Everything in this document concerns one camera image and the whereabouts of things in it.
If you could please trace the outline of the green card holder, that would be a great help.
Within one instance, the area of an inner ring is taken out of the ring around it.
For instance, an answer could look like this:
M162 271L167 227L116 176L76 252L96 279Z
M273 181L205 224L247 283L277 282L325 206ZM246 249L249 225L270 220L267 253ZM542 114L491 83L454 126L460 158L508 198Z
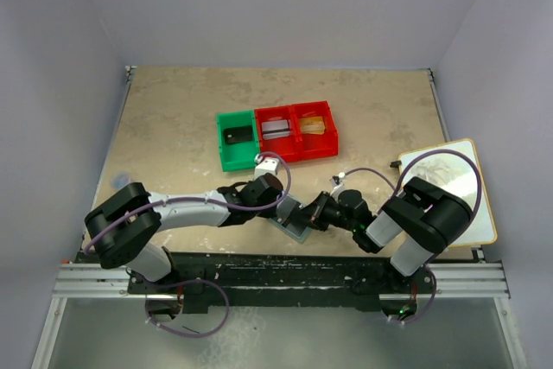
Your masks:
M294 214L291 218L291 221L286 226L281 226L277 223L277 213L275 212L268 218L268 221L275 226L277 229L281 230L284 234L292 238L298 244L303 244L309 234L311 233L311 228L306 226L301 226L296 222L296 215Z

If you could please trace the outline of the black credit card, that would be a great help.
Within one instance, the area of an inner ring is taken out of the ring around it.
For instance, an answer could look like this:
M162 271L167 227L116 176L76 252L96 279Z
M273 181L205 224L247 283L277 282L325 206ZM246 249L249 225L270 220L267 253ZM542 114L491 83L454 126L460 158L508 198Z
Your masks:
M293 197L287 196L276 207L276 222L281 226L286 226L291 221L291 218L302 208L302 203Z

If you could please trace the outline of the gold credit card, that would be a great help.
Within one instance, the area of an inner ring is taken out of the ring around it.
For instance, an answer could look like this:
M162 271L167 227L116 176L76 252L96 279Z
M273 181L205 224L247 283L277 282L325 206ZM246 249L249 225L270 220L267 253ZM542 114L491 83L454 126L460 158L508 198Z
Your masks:
M322 116L299 118L298 123L300 132L305 135L323 135L326 131Z

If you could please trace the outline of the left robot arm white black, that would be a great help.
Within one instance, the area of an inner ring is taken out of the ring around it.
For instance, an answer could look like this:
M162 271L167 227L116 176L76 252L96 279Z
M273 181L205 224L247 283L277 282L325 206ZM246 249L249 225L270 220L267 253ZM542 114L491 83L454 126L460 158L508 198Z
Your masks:
M90 242L84 252L94 251L104 269L126 266L157 292L168 293L178 273L169 251L151 243L155 234L189 226L241 226L275 213L283 197L283 184L272 174L204 194L173 196L132 182L87 214Z

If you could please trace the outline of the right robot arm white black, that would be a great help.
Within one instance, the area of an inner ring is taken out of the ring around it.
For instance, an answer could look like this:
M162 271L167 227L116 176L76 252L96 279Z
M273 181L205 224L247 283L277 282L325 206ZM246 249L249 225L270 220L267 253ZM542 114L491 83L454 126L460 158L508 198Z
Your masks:
M473 209L463 199L413 177L379 213L370 211L359 190L346 189L337 195L320 193L310 204L297 208L291 221L318 231L329 226L345 229L358 247L369 253L380 252L406 233L384 273L390 290L404 292L415 282L415 272L459 238L473 217Z

